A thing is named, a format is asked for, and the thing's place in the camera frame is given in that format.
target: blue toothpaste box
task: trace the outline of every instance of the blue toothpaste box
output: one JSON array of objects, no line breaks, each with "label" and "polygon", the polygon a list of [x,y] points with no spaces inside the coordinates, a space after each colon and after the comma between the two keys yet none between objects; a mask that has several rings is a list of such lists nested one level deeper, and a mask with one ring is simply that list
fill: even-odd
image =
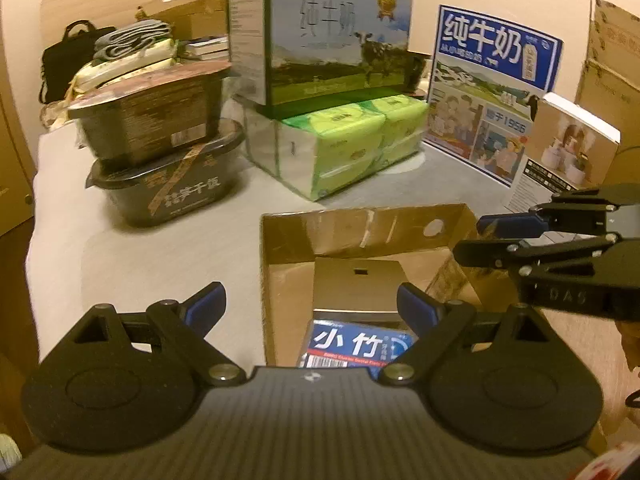
[{"label": "blue toothpaste box", "polygon": [[377,326],[313,320],[300,368],[367,367],[373,378],[414,343],[414,336]]}]

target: cow illustration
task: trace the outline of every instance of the cow illustration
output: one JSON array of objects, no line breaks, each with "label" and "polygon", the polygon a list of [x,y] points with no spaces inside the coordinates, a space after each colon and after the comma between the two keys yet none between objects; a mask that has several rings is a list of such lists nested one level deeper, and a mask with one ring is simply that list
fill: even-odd
[{"label": "cow illustration", "polygon": [[391,45],[371,41],[373,36],[370,32],[356,32],[354,36],[360,41],[360,53],[362,56],[362,67],[364,68],[365,86],[370,86],[371,74],[380,72],[382,77],[387,77],[390,73],[391,65]]}]

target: hole in cardboard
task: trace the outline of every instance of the hole in cardboard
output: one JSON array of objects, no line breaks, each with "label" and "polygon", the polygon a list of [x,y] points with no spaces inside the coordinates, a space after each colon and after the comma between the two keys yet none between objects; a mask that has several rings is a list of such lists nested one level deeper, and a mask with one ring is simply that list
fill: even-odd
[{"label": "hole in cardboard", "polygon": [[149,352],[151,353],[151,345],[149,343],[131,343],[131,346],[136,350],[140,350],[141,352]]},{"label": "hole in cardboard", "polygon": [[471,345],[472,352],[481,352],[482,350],[487,350],[491,346],[491,342],[488,343],[476,343],[475,345]]},{"label": "hole in cardboard", "polygon": [[439,218],[436,218],[426,225],[426,227],[422,230],[422,234],[427,238],[439,235],[442,232],[443,227],[444,222]]}]

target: metal screw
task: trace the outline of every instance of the metal screw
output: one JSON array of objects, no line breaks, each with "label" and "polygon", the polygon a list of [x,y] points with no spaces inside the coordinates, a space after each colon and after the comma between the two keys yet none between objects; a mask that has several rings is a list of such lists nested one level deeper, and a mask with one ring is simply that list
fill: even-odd
[{"label": "metal screw", "polygon": [[389,366],[386,366],[383,370],[388,379],[391,379],[392,381],[397,381],[399,383],[403,381],[408,381],[415,374],[414,367],[404,363],[394,363]]},{"label": "metal screw", "polygon": [[209,368],[209,377],[217,381],[231,381],[240,375],[240,368],[231,363],[215,365]]}]

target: barcode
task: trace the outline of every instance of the barcode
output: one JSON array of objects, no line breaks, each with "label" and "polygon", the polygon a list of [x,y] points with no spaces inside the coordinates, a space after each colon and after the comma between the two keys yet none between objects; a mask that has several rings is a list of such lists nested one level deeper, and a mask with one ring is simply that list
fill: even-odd
[{"label": "barcode", "polygon": [[175,147],[180,146],[185,142],[191,142],[192,140],[201,139],[205,136],[206,131],[207,125],[205,123],[202,123],[198,124],[198,126],[188,128],[187,130],[175,132],[174,134],[171,134],[171,145]]},{"label": "barcode", "polygon": [[317,355],[310,355],[306,360],[307,368],[346,368],[347,361],[340,361],[338,359],[331,359],[329,357],[320,357]]}]

